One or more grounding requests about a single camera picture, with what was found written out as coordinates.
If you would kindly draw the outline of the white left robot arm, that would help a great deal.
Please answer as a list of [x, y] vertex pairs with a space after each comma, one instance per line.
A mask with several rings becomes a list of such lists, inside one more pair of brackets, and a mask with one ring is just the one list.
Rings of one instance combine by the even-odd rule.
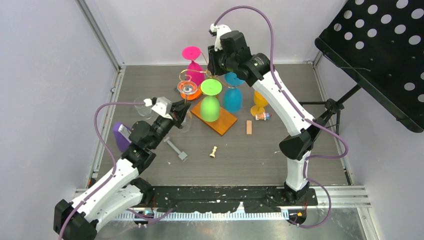
[[98, 232], [125, 210], [140, 205], [148, 207], [154, 188], [140, 178], [156, 157], [153, 152], [169, 131], [182, 129], [191, 104], [185, 100], [171, 102], [166, 97], [144, 99], [140, 106], [150, 107], [157, 118], [153, 124], [135, 122], [129, 135], [130, 144], [120, 159], [101, 179], [71, 201], [62, 199], [54, 208], [53, 229], [60, 240], [93, 240]]

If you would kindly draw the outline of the blue plastic wine glass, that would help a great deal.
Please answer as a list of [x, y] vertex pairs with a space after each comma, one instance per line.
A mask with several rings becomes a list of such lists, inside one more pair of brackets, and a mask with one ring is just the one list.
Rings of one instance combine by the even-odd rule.
[[243, 95], [240, 86], [245, 83], [233, 72], [226, 73], [224, 79], [227, 84], [227, 90], [223, 96], [223, 107], [230, 113], [237, 113], [242, 109]]

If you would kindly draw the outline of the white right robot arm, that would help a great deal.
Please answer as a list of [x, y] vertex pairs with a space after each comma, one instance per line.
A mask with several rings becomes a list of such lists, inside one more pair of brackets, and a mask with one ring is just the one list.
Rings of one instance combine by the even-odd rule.
[[222, 25], [209, 31], [215, 43], [208, 47], [207, 69], [212, 75], [232, 72], [257, 91], [284, 123], [288, 136], [279, 143], [287, 158], [287, 177], [283, 193], [291, 205], [306, 197], [310, 183], [306, 179], [307, 163], [319, 128], [309, 123], [314, 117], [296, 101], [283, 84], [274, 65], [263, 53], [252, 54], [245, 36]]

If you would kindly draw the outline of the gold rack with wooden base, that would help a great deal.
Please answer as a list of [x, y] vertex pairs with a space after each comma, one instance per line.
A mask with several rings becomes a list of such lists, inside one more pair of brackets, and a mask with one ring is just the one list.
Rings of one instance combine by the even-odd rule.
[[197, 117], [223, 136], [237, 121], [234, 115], [221, 107], [219, 94], [223, 90], [223, 84], [196, 62], [197, 58], [204, 55], [198, 47], [188, 46], [182, 50], [181, 55], [190, 63], [179, 74], [180, 82], [176, 89], [185, 102], [199, 100], [189, 111], [188, 117]]

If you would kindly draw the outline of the green plastic wine glass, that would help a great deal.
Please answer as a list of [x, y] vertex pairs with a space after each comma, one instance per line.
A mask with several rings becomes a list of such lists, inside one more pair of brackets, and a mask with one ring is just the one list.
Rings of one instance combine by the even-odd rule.
[[205, 122], [215, 122], [220, 116], [220, 102], [217, 95], [222, 91], [222, 84], [214, 78], [204, 80], [200, 89], [205, 95], [200, 105], [200, 116]]

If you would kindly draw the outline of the yellow plastic wine glass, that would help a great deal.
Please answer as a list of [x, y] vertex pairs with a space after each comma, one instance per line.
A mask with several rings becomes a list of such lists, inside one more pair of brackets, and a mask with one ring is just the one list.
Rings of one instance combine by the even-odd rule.
[[258, 92], [254, 91], [253, 94], [254, 105], [250, 108], [250, 114], [256, 116], [265, 112], [265, 107], [269, 104], [268, 101]]

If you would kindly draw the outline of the clear stemmed wine glass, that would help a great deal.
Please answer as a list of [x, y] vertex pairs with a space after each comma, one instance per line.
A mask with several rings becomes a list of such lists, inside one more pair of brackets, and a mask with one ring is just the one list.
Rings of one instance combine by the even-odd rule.
[[[177, 84], [177, 90], [183, 95], [184, 103], [189, 104], [189, 96], [194, 95], [198, 91], [198, 86], [193, 83], [191, 80], [182, 80]], [[187, 111], [185, 118], [182, 122], [183, 133], [187, 133], [191, 129], [193, 121], [193, 115], [190, 110]]]

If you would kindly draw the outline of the pink plastic wine glass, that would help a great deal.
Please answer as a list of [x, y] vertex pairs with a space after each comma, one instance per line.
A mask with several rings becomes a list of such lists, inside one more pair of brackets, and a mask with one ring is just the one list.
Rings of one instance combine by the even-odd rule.
[[184, 74], [185, 78], [186, 80], [196, 84], [198, 87], [200, 87], [202, 82], [205, 80], [204, 70], [201, 65], [196, 62], [201, 55], [202, 52], [197, 46], [188, 46], [182, 51], [182, 57], [190, 61], [190, 64], [186, 68], [187, 71]]

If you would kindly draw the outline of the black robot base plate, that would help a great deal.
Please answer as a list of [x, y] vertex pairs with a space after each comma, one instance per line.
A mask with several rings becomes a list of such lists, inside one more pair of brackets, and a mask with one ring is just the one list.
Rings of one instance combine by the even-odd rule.
[[281, 207], [304, 209], [318, 205], [316, 192], [309, 188], [295, 196], [283, 186], [154, 186], [138, 207], [175, 213], [234, 213], [243, 206], [246, 213], [276, 213]]

